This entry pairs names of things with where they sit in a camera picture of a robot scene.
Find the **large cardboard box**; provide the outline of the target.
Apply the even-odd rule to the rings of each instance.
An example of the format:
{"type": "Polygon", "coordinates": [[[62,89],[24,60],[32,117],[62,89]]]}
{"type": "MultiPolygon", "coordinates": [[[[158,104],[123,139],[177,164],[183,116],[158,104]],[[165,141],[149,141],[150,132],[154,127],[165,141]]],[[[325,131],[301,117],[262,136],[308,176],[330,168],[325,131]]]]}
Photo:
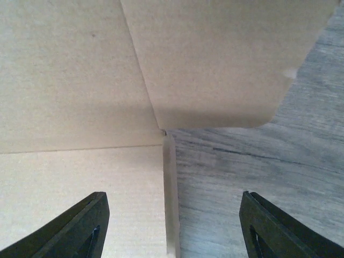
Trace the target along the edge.
{"type": "Polygon", "coordinates": [[[1,251],[94,192],[101,257],[180,257],[169,130],[272,120],[338,1],[1,1],[1,251]]]}

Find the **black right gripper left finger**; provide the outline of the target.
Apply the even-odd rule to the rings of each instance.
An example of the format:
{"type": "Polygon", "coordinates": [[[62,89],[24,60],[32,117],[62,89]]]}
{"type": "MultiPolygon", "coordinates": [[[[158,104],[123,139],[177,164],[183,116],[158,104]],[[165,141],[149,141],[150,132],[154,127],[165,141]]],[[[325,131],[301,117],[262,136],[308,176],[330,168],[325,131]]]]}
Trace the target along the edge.
{"type": "Polygon", "coordinates": [[[109,224],[105,192],[94,192],[1,251],[1,257],[101,257],[109,224]]]}

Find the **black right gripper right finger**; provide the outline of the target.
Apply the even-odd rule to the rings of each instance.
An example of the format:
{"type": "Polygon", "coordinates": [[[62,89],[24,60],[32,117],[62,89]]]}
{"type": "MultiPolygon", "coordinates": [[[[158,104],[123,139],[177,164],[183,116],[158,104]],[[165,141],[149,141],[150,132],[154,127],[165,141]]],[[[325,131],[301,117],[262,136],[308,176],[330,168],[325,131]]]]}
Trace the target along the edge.
{"type": "Polygon", "coordinates": [[[343,257],[343,247],[311,230],[258,193],[245,191],[239,211],[249,257],[343,257]]]}

